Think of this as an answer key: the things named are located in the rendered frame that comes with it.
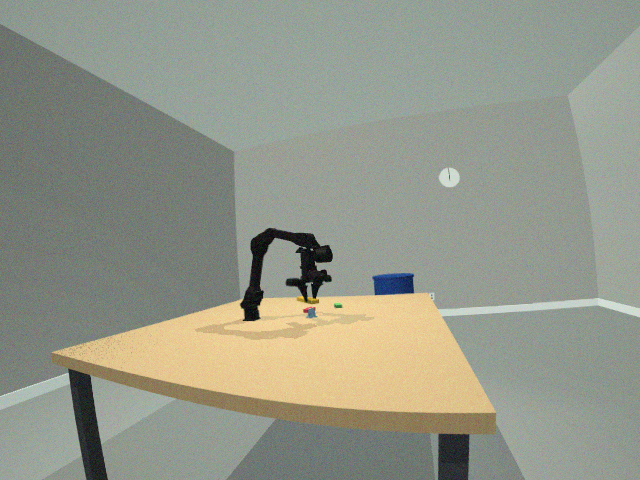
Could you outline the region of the yellow bar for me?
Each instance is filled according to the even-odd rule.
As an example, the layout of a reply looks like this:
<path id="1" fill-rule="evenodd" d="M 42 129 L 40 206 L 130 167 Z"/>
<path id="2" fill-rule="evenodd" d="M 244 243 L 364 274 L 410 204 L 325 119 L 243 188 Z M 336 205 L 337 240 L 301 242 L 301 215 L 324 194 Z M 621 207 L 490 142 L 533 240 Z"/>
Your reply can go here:
<path id="1" fill-rule="evenodd" d="M 308 301 L 306 302 L 303 296 L 296 297 L 297 301 L 308 303 L 308 304 L 317 304 L 319 303 L 319 299 L 308 297 Z"/>

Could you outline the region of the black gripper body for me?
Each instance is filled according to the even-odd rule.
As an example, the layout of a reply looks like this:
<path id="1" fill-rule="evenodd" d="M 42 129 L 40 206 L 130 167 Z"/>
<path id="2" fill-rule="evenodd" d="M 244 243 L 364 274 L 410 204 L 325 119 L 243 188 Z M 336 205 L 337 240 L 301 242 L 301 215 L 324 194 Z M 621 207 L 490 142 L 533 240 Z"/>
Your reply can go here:
<path id="1" fill-rule="evenodd" d="M 310 270 L 313 270 L 314 267 L 317 267 L 317 265 L 315 265 L 315 263 L 309 263 L 309 264 L 301 264 L 300 269 L 302 271 L 302 276 L 301 279 L 298 278 L 292 278 L 292 279 L 287 279 L 286 280 L 286 286 L 289 287 L 295 287 L 295 286 L 306 286 L 306 283 L 311 283 L 310 280 L 305 280 L 305 272 L 307 270 L 307 268 L 310 268 Z M 327 278 L 325 278 L 323 281 L 325 282 L 332 282 L 332 278 L 330 275 L 327 275 Z"/>

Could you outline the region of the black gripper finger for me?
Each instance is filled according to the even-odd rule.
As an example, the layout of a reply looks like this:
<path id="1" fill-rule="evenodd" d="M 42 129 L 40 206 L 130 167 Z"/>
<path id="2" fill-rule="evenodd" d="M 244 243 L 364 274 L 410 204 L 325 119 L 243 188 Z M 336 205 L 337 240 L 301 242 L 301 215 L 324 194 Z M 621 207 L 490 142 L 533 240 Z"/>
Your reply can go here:
<path id="1" fill-rule="evenodd" d="M 299 289 L 299 291 L 302 293 L 305 301 L 307 302 L 308 301 L 308 297 L 307 297 L 307 287 L 308 286 L 301 286 L 301 287 L 300 286 L 295 286 L 295 287 L 297 287 Z"/>
<path id="2" fill-rule="evenodd" d="M 321 287 L 321 285 L 323 284 L 311 284 L 313 298 L 316 298 L 318 290 Z"/>

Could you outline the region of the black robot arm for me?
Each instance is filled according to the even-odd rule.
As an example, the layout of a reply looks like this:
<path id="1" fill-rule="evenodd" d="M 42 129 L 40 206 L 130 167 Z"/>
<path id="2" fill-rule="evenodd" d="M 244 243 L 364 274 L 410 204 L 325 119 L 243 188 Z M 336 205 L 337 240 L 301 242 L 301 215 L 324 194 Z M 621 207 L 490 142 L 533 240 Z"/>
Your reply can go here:
<path id="1" fill-rule="evenodd" d="M 260 288 L 262 275 L 262 267 L 264 256 L 266 255 L 268 245 L 272 243 L 274 238 L 291 241 L 301 247 L 296 253 L 301 255 L 301 264 L 309 263 L 325 263 L 331 262 L 333 253 L 329 245 L 320 246 L 315 236 L 311 233 L 293 233 L 275 228 L 267 228 L 263 233 L 257 235 L 251 240 L 251 252 L 253 255 L 252 267 L 250 273 L 249 287 L 245 292 L 245 296 L 240 305 L 245 314 L 243 321 L 255 321 L 260 318 L 259 305 L 263 299 L 264 291 Z M 303 249 L 302 247 L 306 247 Z M 313 249 L 311 251 L 310 249 Z M 310 280 L 313 284 L 323 283 L 327 278 L 327 271 L 317 271 L 317 267 L 313 270 L 307 268 L 305 272 L 305 280 Z"/>

